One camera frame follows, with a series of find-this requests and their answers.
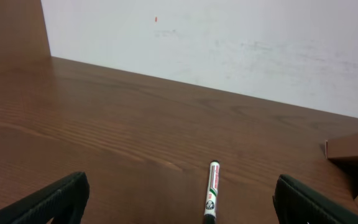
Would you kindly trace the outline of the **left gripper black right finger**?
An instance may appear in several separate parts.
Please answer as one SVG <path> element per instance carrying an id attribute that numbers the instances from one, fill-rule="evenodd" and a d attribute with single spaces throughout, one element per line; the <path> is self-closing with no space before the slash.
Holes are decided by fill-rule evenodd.
<path id="1" fill-rule="evenodd" d="M 277 180 L 273 205 L 280 224 L 358 224 L 358 215 L 286 174 Z"/>

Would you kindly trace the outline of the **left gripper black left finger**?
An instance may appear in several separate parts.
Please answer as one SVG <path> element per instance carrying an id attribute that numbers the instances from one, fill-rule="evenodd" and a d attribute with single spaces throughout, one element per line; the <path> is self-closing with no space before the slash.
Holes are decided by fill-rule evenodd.
<path id="1" fill-rule="evenodd" d="M 79 224 L 89 195 L 86 174 L 74 172 L 0 209 L 0 224 Z"/>

